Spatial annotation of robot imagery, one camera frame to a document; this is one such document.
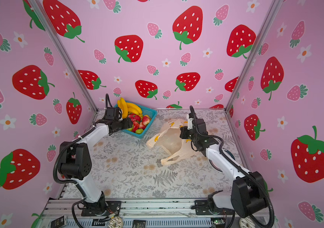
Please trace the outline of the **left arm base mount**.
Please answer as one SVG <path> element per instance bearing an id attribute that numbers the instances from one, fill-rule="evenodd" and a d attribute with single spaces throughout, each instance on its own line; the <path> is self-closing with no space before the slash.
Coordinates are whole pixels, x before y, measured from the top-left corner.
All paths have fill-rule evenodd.
<path id="1" fill-rule="evenodd" d="M 106 201 L 101 203 L 84 202 L 86 207 L 82 213 L 82 217 L 107 217 L 110 215 L 118 216 L 121 209 L 121 201 Z"/>

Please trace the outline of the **teal plastic basket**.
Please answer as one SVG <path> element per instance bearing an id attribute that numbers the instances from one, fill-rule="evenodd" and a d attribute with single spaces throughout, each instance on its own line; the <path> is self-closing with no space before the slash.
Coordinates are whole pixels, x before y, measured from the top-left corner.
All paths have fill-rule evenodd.
<path id="1" fill-rule="evenodd" d="M 122 130 L 122 132 L 142 139 L 157 117 L 157 111 L 139 104 L 126 102 L 128 108 L 128 118 L 132 121 L 132 127 Z"/>

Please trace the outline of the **beige plastic bag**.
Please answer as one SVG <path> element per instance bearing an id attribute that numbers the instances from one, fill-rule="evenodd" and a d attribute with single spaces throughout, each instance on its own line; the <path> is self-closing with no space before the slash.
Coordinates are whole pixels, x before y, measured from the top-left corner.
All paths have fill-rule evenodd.
<path id="1" fill-rule="evenodd" d="M 191 148 L 190 139 L 180 138 L 181 128 L 185 126 L 188 126 L 187 120 L 171 119 L 163 124 L 159 133 L 147 141 L 146 145 L 150 149 L 157 145 L 169 155 L 161 159 L 162 166 L 169 166 L 200 154 Z"/>

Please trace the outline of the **large yellow banana bunch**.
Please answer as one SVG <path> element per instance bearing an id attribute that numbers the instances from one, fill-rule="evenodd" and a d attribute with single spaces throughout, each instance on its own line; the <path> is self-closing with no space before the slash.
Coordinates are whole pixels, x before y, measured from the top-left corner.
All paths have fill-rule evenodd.
<path id="1" fill-rule="evenodd" d="M 122 118 L 123 119 L 127 118 L 128 117 L 128 107 L 127 107 L 126 101 L 121 97 L 117 101 L 117 105 L 122 110 Z"/>

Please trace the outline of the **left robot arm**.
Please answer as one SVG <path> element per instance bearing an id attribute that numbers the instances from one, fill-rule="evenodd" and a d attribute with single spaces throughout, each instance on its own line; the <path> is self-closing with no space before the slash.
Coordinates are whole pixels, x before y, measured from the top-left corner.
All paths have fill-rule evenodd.
<path id="1" fill-rule="evenodd" d="M 119 107 L 107 107 L 104 117 L 92 124 L 91 129 L 71 142 L 63 142 L 53 168 L 56 183 L 72 183 L 87 203 L 102 200 L 103 193 L 92 176 L 92 161 L 89 149 L 103 137 L 132 127 L 130 118 L 122 118 Z"/>

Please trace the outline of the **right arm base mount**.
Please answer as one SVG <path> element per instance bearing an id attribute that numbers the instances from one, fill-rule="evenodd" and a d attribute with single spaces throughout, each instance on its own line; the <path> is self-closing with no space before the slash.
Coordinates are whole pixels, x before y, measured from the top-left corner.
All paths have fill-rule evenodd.
<path id="1" fill-rule="evenodd" d="M 233 215 L 235 211 L 227 208 L 218 208 L 215 206 L 212 200 L 203 199 L 195 200 L 191 209 L 195 211 L 197 215 Z"/>

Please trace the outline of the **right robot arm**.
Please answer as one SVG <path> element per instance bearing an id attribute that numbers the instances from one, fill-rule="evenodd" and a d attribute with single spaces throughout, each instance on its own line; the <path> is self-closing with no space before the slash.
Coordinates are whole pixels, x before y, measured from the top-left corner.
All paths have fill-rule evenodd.
<path id="1" fill-rule="evenodd" d="M 274 207 L 264 187 L 263 176 L 249 171 L 233 159 L 223 148 L 224 140 L 208 134 L 205 121 L 197 118 L 192 106 L 187 121 L 188 125 L 181 128 L 180 138 L 191 140 L 193 151 L 201 152 L 216 170 L 228 176 L 232 182 L 230 202 L 233 210 L 242 218 L 251 217 L 256 221 L 254 214 L 267 208 L 270 223 L 274 223 Z"/>

